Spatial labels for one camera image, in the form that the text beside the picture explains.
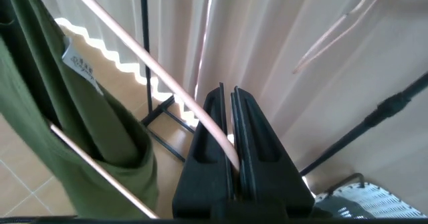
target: white label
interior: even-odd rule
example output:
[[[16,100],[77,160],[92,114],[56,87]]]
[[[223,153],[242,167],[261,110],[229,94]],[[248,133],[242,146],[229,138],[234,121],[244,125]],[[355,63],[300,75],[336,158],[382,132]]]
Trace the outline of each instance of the white label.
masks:
[[[66,45],[66,51],[62,55],[62,61],[70,68],[72,68],[76,73],[78,73],[81,77],[85,78],[93,87],[95,87],[96,91],[103,95],[100,87],[96,83],[96,80],[93,76],[93,69],[91,65],[86,62],[83,57],[74,49],[72,45],[72,38],[66,37],[64,39],[64,43]]]

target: metal stand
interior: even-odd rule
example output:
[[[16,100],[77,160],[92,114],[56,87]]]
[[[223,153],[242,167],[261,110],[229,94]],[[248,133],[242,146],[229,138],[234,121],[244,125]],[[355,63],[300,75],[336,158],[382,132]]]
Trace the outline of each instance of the metal stand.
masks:
[[[148,38],[148,5],[147,0],[141,0],[141,15],[142,15],[142,36],[143,36],[143,42],[144,42],[144,48],[147,52],[150,53],[150,43]],[[170,116],[173,120],[178,122],[181,126],[183,126],[186,130],[188,130],[190,133],[194,134],[195,131],[188,126],[186,123],[184,123],[180,118],[176,117],[173,113],[168,111],[168,107],[173,105],[175,103],[174,96],[171,96],[167,100],[165,100],[162,104],[159,104],[154,110],[153,110],[153,104],[152,104],[152,86],[150,82],[151,78],[151,71],[150,68],[146,66],[146,79],[147,79],[147,105],[148,105],[148,114],[146,117],[144,117],[141,120],[141,124],[143,124],[145,127],[147,127],[148,132],[153,136],[153,138],[158,141],[161,145],[163,145],[169,152],[171,152],[173,155],[175,155],[179,160],[182,162],[185,162],[185,158],[182,157],[173,147],[168,145],[168,143],[163,140],[159,135],[154,133],[148,128],[148,125],[158,118],[162,113],[167,114]]]

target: drape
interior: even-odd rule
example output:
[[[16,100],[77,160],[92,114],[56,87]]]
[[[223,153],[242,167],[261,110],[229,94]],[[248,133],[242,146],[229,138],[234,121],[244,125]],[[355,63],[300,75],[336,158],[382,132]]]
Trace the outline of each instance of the drape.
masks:
[[[142,39],[139,0],[99,1]],[[292,74],[316,40],[360,1],[148,0],[150,50],[199,103],[219,82],[225,93],[235,85],[252,93],[302,169],[379,102],[428,71],[428,1],[378,0],[352,30]],[[78,1],[45,2],[50,11],[57,9],[54,17],[102,38],[121,61],[137,61]],[[427,164],[422,158],[428,154],[427,102],[423,92],[310,173],[312,187],[322,189],[341,175],[362,171],[418,207],[418,201],[428,199],[416,184],[426,181],[416,166]],[[392,181],[397,175],[401,181]]]

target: wire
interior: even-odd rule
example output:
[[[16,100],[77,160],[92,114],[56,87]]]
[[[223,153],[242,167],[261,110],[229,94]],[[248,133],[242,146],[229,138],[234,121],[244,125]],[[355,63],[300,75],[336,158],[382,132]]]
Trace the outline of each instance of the wire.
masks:
[[[73,140],[68,138],[57,126],[49,122],[51,130],[61,138],[70,148],[72,148],[84,161],[86,161],[92,168],[95,169],[102,177],[104,177],[114,188],[116,188],[122,195],[124,195],[132,204],[140,209],[151,219],[158,219],[159,217],[150,210],[142,201],[140,201],[134,194],[132,194],[126,187],[120,184],[114,177],[112,177],[106,170],[104,170],[94,159],[92,159],[86,152],[84,152]]]
[[[334,43],[336,43],[339,39],[341,39],[343,36],[345,36],[349,31],[351,31],[358,23],[361,22],[361,20],[364,18],[364,16],[367,14],[367,12],[373,7],[373,5],[378,0],[372,0],[372,2],[368,5],[368,7],[363,11],[363,6],[368,0],[361,0],[360,3],[349,13],[343,15],[340,17],[338,21],[336,21],[328,30],[325,32],[320,39],[318,39],[313,46],[303,55],[302,59],[300,59],[298,65],[294,68],[293,74],[298,73],[299,71],[303,70],[306,66],[308,66],[311,62],[313,62],[316,58],[321,56],[325,51],[327,51],[328,48],[330,48]],[[321,50],[316,51],[318,48],[322,46],[323,43],[327,42],[328,37],[330,37],[335,30],[337,30],[340,26],[346,24],[346,20],[352,19],[354,15],[358,15],[355,22],[348,27],[345,31],[343,31],[338,37],[335,37],[330,43],[327,43],[325,47],[323,47]]]
[[[110,16],[95,0],[82,0],[143,62],[148,66],[174,93],[176,93],[195,113],[195,116],[211,133],[224,150],[235,170],[239,172],[239,159],[235,148],[214,120],[194,101],[194,99],[171,77],[150,54],[132,38],[112,16]]]

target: green cloth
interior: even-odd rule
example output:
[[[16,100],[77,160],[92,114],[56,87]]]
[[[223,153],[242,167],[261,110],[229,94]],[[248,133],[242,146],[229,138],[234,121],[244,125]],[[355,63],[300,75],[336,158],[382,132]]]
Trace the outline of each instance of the green cloth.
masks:
[[[154,209],[156,160],[144,128],[65,65],[64,35],[40,0],[1,0],[1,113],[61,181],[80,217],[146,218],[63,143],[49,120]]]

